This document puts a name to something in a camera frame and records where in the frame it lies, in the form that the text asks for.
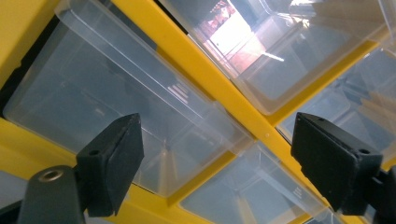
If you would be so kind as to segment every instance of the metal bolt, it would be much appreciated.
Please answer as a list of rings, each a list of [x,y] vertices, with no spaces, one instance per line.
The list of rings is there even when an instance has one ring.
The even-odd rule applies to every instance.
[[[41,175],[38,180],[40,182],[51,182],[54,181],[56,179],[58,179],[59,177],[61,177],[64,174],[64,171],[62,170],[52,170],[52,171],[47,171],[46,173],[44,173],[43,175]]]

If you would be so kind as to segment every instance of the clear plastic bin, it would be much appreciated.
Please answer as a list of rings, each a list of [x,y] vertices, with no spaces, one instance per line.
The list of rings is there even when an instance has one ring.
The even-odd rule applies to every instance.
[[[323,117],[396,157],[396,59],[376,49],[297,111]],[[295,113],[278,129],[291,140]]]
[[[275,113],[363,40],[386,27],[379,6],[372,10],[379,12],[379,19],[368,13],[370,20],[359,21],[355,20],[359,17],[326,14],[292,16],[290,9],[296,8],[297,1],[288,0],[205,1],[212,6],[208,11],[192,10],[199,6],[179,0],[160,2],[266,115]]]
[[[0,171],[0,209],[23,199],[25,180]]]
[[[61,23],[7,119],[78,152],[112,120],[140,113],[146,157],[134,182],[169,196],[250,135],[95,1],[62,1]]]
[[[288,223],[304,213],[324,219],[326,207],[297,184],[261,143],[180,204],[215,223]]]

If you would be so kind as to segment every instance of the yellow beam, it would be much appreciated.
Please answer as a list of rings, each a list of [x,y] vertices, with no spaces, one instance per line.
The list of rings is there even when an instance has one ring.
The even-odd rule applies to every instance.
[[[0,119],[0,169],[24,179],[53,165],[75,165],[73,153]]]
[[[318,191],[301,172],[290,155],[290,145],[268,120],[236,89],[220,70],[185,36],[154,3],[148,0],[113,0],[113,3],[140,27],[167,57],[181,68],[183,75],[217,99],[253,135],[269,147],[302,182]]]
[[[275,114],[271,116],[266,116],[266,119],[270,122],[272,126],[276,126],[283,119],[286,119],[300,106],[304,105],[315,95],[320,93],[329,84],[335,81],[338,77],[343,75],[350,67],[357,63],[366,54],[378,47],[378,44],[371,41],[363,42],[356,49],[352,50],[345,58],[343,58],[339,63],[331,67],[327,72],[325,72],[316,81],[310,84],[307,88],[301,91],[299,94],[293,97],[286,105],[281,107]]]
[[[311,218],[308,214],[303,214],[302,216],[299,216],[295,218],[293,221],[289,222],[289,224],[303,224],[306,221],[308,221]]]
[[[0,88],[53,17],[58,0],[0,1]]]

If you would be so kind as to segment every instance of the plastic storage compartment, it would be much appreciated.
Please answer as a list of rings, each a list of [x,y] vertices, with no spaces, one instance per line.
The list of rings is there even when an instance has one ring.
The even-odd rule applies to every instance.
[[[289,223],[304,213],[324,220],[331,212],[297,184],[261,143],[181,202],[215,223]]]
[[[140,113],[146,157],[134,182],[169,196],[227,150],[253,142],[95,1],[62,1],[61,23],[19,86],[7,119],[78,152],[112,120]]]
[[[385,26],[349,17],[292,17],[291,0],[160,2],[266,115],[275,113],[381,24]],[[346,20],[351,22],[344,26]]]
[[[333,122],[384,155],[396,157],[396,59],[376,49],[297,111]],[[278,129],[291,140],[295,113]]]

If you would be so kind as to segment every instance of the yellow frame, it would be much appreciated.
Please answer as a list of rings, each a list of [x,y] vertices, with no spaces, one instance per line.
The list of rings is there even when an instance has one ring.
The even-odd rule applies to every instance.
[[[0,87],[21,58],[42,32],[58,1],[4,0],[0,2]],[[220,70],[178,29],[153,0],[113,0],[159,46],[158,52],[172,63],[185,77],[212,99],[221,102],[229,113],[245,126],[257,139],[267,145],[282,164],[297,177],[303,186],[318,192],[303,176],[300,165],[290,155],[290,145],[276,131],[275,126],[293,110],[321,91],[327,84],[344,73],[365,54],[376,48],[373,42],[364,42],[332,67],[324,76],[274,115],[265,117],[237,90]],[[43,138],[0,119],[0,170],[28,179],[46,167],[74,165],[74,155]],[[169,198],[161,198],[138,186],[132,185],[130,197],[121,207],[117,217],[109,218],[117,223],[208,223],[178,204],[202,186],[235,159],[227,152],[205,168],[192,181]],[[390,167],[396,159],[385,164]],[[303,223],[310,218],[303,215],[293,223]],[[362,223],[358,217],[343,217],[347,223]]]

